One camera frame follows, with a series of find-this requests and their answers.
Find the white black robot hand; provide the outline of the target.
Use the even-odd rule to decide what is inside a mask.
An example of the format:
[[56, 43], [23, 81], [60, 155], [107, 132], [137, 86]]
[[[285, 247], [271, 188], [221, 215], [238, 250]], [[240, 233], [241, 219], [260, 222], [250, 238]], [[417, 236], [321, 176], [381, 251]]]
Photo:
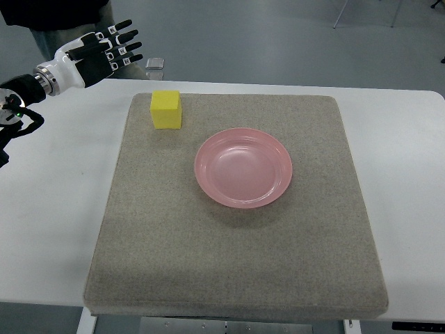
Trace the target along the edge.
[[82, 35], [57, 49], [52, 60], [39, 64], [33, 76], [51, 96], [69, 88], [88, 88], [109, 78], [143, 58], [134, 53], [142, 43], [134, 41], [138, 30], [126, 30], [131, 25], [128, 19]]

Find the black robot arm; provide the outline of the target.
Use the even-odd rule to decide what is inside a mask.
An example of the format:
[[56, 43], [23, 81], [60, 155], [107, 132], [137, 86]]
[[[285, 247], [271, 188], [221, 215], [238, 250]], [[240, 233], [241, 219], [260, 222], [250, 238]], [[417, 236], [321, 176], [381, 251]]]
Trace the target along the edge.
[[1, 167], [9, 162], [7, 144], [44, 124], [45, 119], [28, 106], [43, 101], [46, 88], [48, 83], [40, 74], [24, 74], [1, 84]]

